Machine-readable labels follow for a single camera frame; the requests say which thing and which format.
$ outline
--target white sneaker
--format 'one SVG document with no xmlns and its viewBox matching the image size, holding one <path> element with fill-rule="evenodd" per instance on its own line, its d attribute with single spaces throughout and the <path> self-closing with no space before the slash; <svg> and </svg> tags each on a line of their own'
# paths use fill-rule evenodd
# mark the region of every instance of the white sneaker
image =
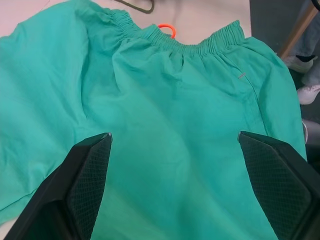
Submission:
<svg viewBox="0 0 320 240">
<path fill-rule="evenodd" d="M 320 92 L 320 84 L 314 86 L 303 86 L 297 91 L 299 102 L 301 105 L 311 104 Z"/>
<path fill-rule="evenodd" d="M 287 56 L 283 61 L 284 64 L 289 68 L 292 69 L 298 73 L 305 74 L 309 71 L 309 69 L 313 66 L 314 60 L 316 60 L 318 57 L 315 56 L 313 59 L 307 62 L 301 61 L 299 58 L 294 56 Z"/>
</svg>

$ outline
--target teal shorts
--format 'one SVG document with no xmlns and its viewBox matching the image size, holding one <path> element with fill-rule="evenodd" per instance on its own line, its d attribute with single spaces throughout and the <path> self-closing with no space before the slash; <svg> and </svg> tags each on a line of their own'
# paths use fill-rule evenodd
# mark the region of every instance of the teal shorts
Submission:
<svg viewBox="0 0 320 240">
<path fill-rule="evenodd" d="M 299 102 L 283 62 L 238 21 L 184 45 L 125 11 L 61 3 L 0 38 L 0 92 L 0 224 L 74 144 L 111 132 L 93 240 L 277 239 L 237 136 L 305 158 Z"/>
</svg>

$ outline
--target gray floor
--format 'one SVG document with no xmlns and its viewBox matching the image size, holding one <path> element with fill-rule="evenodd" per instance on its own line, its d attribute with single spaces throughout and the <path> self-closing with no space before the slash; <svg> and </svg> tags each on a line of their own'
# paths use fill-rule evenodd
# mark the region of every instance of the gray floor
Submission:
<svg viewBox="0 0 320 240">
<path fill-rule="evenodd" d="M 252 36 L 277 52 L 288 37 L 304 0 L 250 0 Z M 320 44 L 314 54 L 320 56 Z M 296 88 L 303 76 L 290 71 Z M 320 94 L 310 104 L 301 106 L 302 117 L 320 124 Z"/>
</svg>

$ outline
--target person's leg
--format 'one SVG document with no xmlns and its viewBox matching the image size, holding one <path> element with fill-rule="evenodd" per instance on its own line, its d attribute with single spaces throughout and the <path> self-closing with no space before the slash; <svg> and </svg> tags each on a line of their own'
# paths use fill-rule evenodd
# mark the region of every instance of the person's leg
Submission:
<svg viewBox="0 0 320 240">
<path fill-rule="evenodd" d="M 310 4 L 310 0 L 306 0 L 302 5 L 298 18 L 303 14 L 303 12 Z M 316 44 L 320 39 L 320 13 L 318 13 L 314 19 L 311 21 L 309 26 L 305 29 L 304 33 L 295 44 L 290 52 L 291 56 L 302 56 L 309 57 L 313 54 Z"/>
<path fill-rule="evenodd" d="M 304 14 L 310 0 L 305 0 L 300 10 L 298 19 Z M 314 17 L 309 26 L 305 29 L 302 36 L 294 45 L 288 57 L 283 61 L 285 65 L 296 72 L 305 74 L 314 64 L 313 55 L 315 47 L 320 39 L 320 13 Z"/>
<path fill-rule="evenodd" d="M 302 105 L 311 104 L 320 92 L 320 61 L 310 68 L 301 81 L 305 86 L 297 91 L 299 102 Z"/>
</svg>

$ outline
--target table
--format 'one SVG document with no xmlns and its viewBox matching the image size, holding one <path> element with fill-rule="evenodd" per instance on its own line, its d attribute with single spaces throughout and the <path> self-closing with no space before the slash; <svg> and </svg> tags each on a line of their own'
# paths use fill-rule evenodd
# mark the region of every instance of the table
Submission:
<svg viewBox="0 0 320 240">
<path fill-rule="evenodd" d="M 146 0 L 127 0 L 150 9 Z M 36 13 L 63 2 L 62 0 L 0 0 L 0 37 L 10 35 L 18 23 Z M 161 0 L 155 1 L 154 11 L 145 14 L 113 0 L 96 0 L 105 8 L 123 9 L 130 13 L 135 23 L 145 28 L 150 24 L 171 24 L 176 28 L 176 40 L 183 44 L 198 44 L 213 32 L 229 23 L 239 20 L 244 35 L 251 37 L 250 0 Z M 162 28 L 170 34 L 169 29 Z M 0 226 L 0 240 L 3 240 L 14 220 Z"/>
</svg>

